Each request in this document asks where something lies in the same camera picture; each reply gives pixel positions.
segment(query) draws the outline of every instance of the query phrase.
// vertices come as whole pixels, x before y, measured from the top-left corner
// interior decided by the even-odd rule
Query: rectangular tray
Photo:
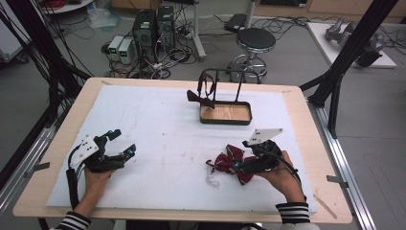
[[[251,105],[247,102],[215,101],[214,109],[200,106],[202,124],[248,126],[252,119]]]

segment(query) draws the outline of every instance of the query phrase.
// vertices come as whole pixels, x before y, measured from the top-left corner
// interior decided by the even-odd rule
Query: black stand
[[[39,218],[38,222],[39,222],[39,226],[41,227],[42,230],[50,229],[50,227],[48,226],[47,220],[45,218]]]
[[[35,3],[26,0],[6,0],[6,2],[40,54],[38,56],[31,50],[31,47],[16,32],[8,17],[0,13],[0,19],[35,62],[36,68],[50,86],[50,111],[47,124],[50,126],[57,117],[57,109],[61,101],[66,98],[75,98],[79,94],[81,86],[78,83],[78,78],[87,80],[91,76],[79,70],[63,57],[51,36],[50,29],[45,26],[44,21],[35,10],[33,5]]]
[[[362,53],[364,46],[391,12],[398,0],[374,0],[367,12],[344,45],[337,59],[331,67],[319,78],[311,80],[300,86],[305,91],[319,85],[316,92],[308,98],[310,104],[324,107],[325,101],[331,94],[330,111],[328,114],[328,130],[336,139],[335,125],[337,121],[338,100],[340,96],[341,81],[352,63]]]

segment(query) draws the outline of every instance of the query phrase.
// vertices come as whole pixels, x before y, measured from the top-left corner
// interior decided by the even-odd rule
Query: red fabric
[[[208,106],[210,108],[214,108],[214,102],[212,100],[210,100],[208,98],[200,98],[195,93],[191,92],[191,90],[188,90],[186,92],[186,95],[188,96],[189,102],[197,102],[203,106]]]
[[[224,173],[228,173],[228,174],[237,174],[237,178],[239,180],[239,183],[241,185],[245,185],[246,183],[250,182],[250,180],[252,179],[252,177],[254,176],[253,174],[244,174],[241,171],[237,171],[234,169],[234,161],[252,161],[255,160],[256,157],[255,156],[249,156],[246,158],[243,158],[244,155],[244,151],[234,147],[232,145],[227,145],[226,147],[227,153],[223,153],[221,152],[217,158],[214,161],[214,164],[209,164],[208,162],[206,162],[207,164],[211,165],[212,167],[214,167],[214,169],[220,171],[220,172],[224,172]]]

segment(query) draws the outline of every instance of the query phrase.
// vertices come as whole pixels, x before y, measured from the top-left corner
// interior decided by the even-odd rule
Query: wooden table
[[[88,112],[104,85],[135,85],[144,87],[177,87],[194,89],[196,81],[177,80],[125,80],[92,78],[86,82],[69,111],[52,144],[44,154],[42,163],[50,162],[49,169],[35,172],[13,212],[18,217],[64,217],[67,208],[47,207],[47,199],[54,187],[66,152],[77,138]],[[235,89],[234,83],[219,83],[217,89]],[[349,206],[337,183],[327,181],[327,175],[335,175],[326,149],[307,107],[305,97],[297,86],[243,84],[241,90],[281,92],[302,153],[318,212],[311,215],[312,222],[349,223],[352,220]],[[279,215],[252,212],[209,212],[178,210],[96,209],[92,215],[99,219],[165,219],[210,220],[245,222],[280,222]]]

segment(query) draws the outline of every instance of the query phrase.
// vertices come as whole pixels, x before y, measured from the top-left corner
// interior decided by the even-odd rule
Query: metal rail
[[[40,161],[44,151],[49,147],[56,134],[57,126],[55,121],[50,127],[44,127],[39,133],[27,154],[14,170],[3,189],[0,191],[0,217],[6,211],[11,200],[20,191],[26,179],[29,179],[34,172],[35,165]]]
[[[348,185],[348,187],[343,188],[343,190],[345,190],[348,199],[350,200],[353,212],[356,215],[361,228],[364,230],[375,230],[376,227],[373,223],[370,211],[368,210],[367,204],[365,203],[364,198],[362,197],[361,192],[358,189],[346,155],[344,154],[338,139],[334,138],[331,132],[328,130],[328,114],[326,113],[324,108],[319,108],[314,104],[310,105],[314,106],[323,133],[326,136],[326,140],[329,146],[329,153],[334,160],[336,170],[340,174],[342,181]]]

